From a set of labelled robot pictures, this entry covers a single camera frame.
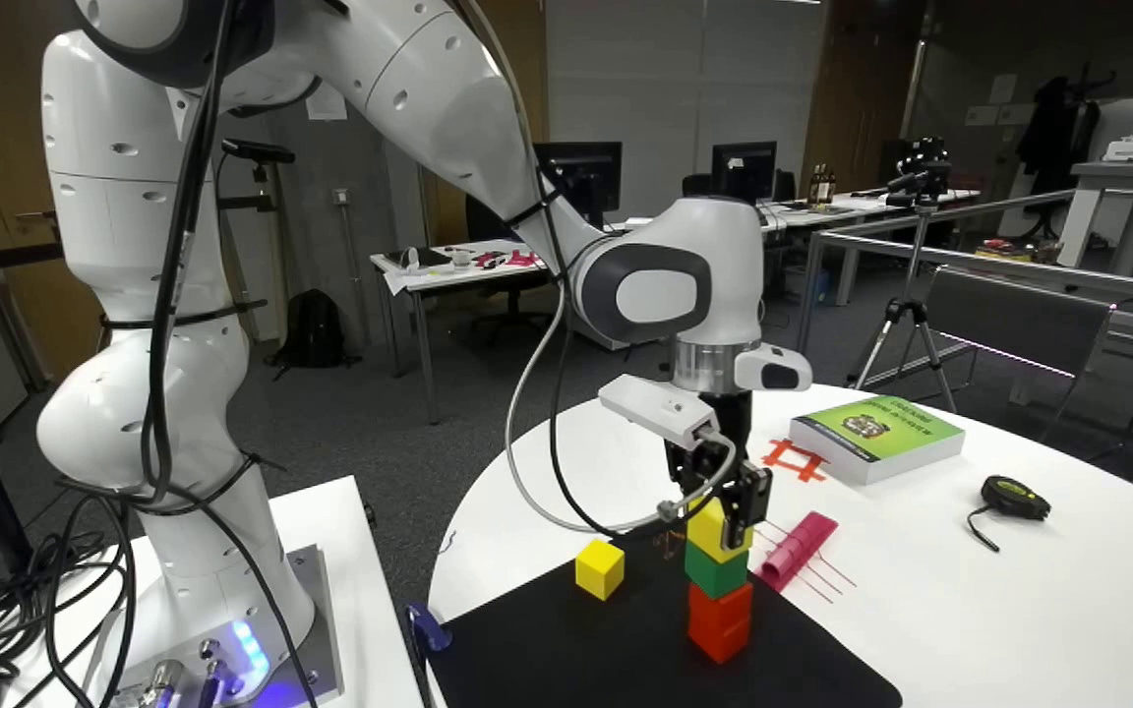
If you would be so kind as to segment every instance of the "round table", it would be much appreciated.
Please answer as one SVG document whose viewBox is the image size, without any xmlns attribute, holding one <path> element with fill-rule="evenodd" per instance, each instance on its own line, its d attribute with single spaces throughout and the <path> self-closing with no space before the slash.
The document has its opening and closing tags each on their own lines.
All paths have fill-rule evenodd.
<svg viewBox="0 0 1133 708">
<path fill-rule="evenodd" d="M 751 460 L 791 415 L 856 402 L 856 390 L 756 391 Z M 847 488 L 773 470 L 751 565 L 806 512 L 837 519 L 833 540 L 782 592 L 847 650 L 889 677 L 907 708 L 1121 708 L 1133 705 L 1133 483 L 1013 431 L 950 415 L 963 453 Z M 557 415 L 561 467 L 601 521 L 675 496 L 654 431 L 597 402 Z M 571 519 L 546 465 L 546 424 L 513 440 L 528 488 Z M 983 477 L 1004 470 L 1050 498 L 1047 521 L 988 516 L 990 555 L 963 525 Z M 461 498 L 427 585 L 441 620 L 571 562 L 587 536 L 537 519 L 496 454 Z"/>
</svg>

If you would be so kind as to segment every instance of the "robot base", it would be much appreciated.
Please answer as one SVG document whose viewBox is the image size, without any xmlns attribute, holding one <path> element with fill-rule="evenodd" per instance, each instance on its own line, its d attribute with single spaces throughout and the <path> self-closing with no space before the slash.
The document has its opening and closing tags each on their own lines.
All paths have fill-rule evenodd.
<svg viewBox="0 0 1133 708">
<path fill-rule="evenodd" d="M 289 558 L 298 585 L 313 596 L 313 626 L 305 630 L 305 635 L 298 643 L 304 673 L 305 673 L 310 692 L 318 698 L 342 697 L 327 558 L 318 547 L 298 547 L 287 558 Z M 141 592 L 137 626 L 150 626 L 157 610 L 159 610 L 159 585 L 150 585 Z M 102 641 L 102 655 L 111 655 L 112 635 L 117 635 L 117 620 Z M 121 692 L 117 692 L 112 708 L 221 708 L 221 705 L 229 705 L 229 698 L 221 698 L 221 692 L 235 677 L 207 677 L 204 679 L 204 677 L 194 677 L 180 668 L 180 655 L 196 652 L 196 641 L 180 641 L 170 652 L 157 652 L 150 660 L 133 655 L 133 643 L 131 643 L 131 665 L 127 665 Z M 305 697 L 304 697 L 298 673 L 287 655 L 263 679 L 263 689 L 246 698 L 246 708 L 289 708 L 289 705 L 305 705 Z"/>
</svg>

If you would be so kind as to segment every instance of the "monitor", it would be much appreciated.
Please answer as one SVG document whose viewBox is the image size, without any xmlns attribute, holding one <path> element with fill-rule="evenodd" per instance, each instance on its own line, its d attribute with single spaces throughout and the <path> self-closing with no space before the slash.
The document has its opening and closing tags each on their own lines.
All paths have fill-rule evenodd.
<svg viewBox="0 0 1133 708">
<path fill-rule="evenodd" d="M 617 207 L 622 141 L 537 141 L 533 155 L 588 222 Z"/>
<path fill-rule="evenodd" d="M 757 201 L 773 193 L 773 141 L 713 145 L 713 175 L 722 197 Z"/>
</svg>

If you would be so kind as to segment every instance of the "floor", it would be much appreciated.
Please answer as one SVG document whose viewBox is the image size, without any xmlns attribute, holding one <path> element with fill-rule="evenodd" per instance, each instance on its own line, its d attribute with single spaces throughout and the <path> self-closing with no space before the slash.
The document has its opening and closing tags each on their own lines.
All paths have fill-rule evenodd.
<svg viewBox="0 0 1133 708">
<path fill-rule="evenodd" d="M 816 308 L 815 340 L 806 356 L 816 382 L 847 382 L 856 355 L 871 336 L 879 304 L 895 290 L 900 271 L 885 264 L 862 268 L 862 284 L 849 308 Z M 431 315 L 441 424 L 419 415 L 419 382 L 407 370 L 393 377 L 388 355 L 368 351 L 347 370 L 289 370 L 276 377 L 266 365 L 253 365 L 246 386 L 230 402 L 230 431 L 246 453 L 266 454 L 266 488 L 289 492 L 334 477 L 357 477 L 373 512 L 373 540 L 388 574 L 393 603 L 419 603 L 436 541 L 447 525 L 456 498 L 474 470 L 499 453 L 499 415 L 524 356 L 533 347 L 531 325 L 490 325 L 478 317 L 496 310 L 490 300 L 447 300 Z M 769 300 L 761 308 L 769 340 L 793 336 L 793 304 Z M 642 347 L 605 355 L 572 347 L 561 402 L 587 402 L 612 373 L 659 377 L 670 363 L 666 347 Z M 889 390 L 934 402 L 934 382 L 912 373 Z M 1033 431 L 1052 402 L 1058 386 L 1033 377 L 1013 386 L 1013 370 L 980 363 L 963 390 L 963 414 Z M 37 454 L 31 424 L 47 391 L 31 398 L 5 427 L 0 477 L 16 498 L 31 540 L 58 525 L 69 496 L 55 483 L 49 465 Z M 546 415 L 549 373 L 537 373 L 528 390 L 517 427 Z M 1133 414 L 1133 365 L 1102 363 L 1079 390 L 1071 422 L 1052 427 L 1050 445 L 1102 465 L 1105 470 L 1133 470 L 1133 435 L 1121 424 Z"/>
</svg>

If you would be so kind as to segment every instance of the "red block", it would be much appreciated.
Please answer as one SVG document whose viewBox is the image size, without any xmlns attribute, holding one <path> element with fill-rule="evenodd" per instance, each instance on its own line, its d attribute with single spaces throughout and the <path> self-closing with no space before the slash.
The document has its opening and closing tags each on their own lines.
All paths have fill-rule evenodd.
<svg viewBox="0 0 1133 708">
<path fill-rule="evenodd" d="M 740 650 L 751 643 L 751 606 L 751 582 L 722 596 L 689 585 L 689 641 L 715 665 L 726 665 Z"/>
</svg>

